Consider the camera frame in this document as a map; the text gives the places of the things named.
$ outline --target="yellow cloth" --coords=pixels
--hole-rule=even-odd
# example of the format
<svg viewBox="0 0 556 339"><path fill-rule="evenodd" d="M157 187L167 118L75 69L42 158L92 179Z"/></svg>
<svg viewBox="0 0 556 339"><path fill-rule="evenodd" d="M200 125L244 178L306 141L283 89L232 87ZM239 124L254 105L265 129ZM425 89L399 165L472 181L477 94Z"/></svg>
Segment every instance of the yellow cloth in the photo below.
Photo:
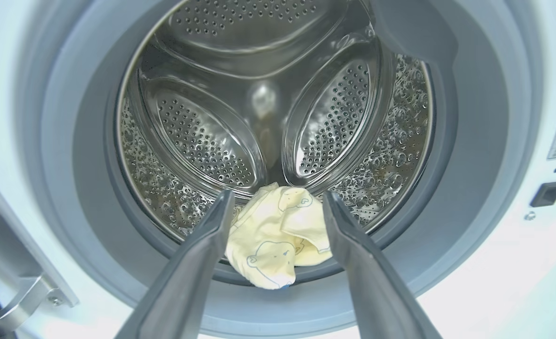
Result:
<svg viewBox="0 0 556 339"><path fill-rule="evenodd" d="M257 287L276 290L295 282L295 266L332 256L322 203L306 189L261 187L232 221L230 264Z"/></svg>

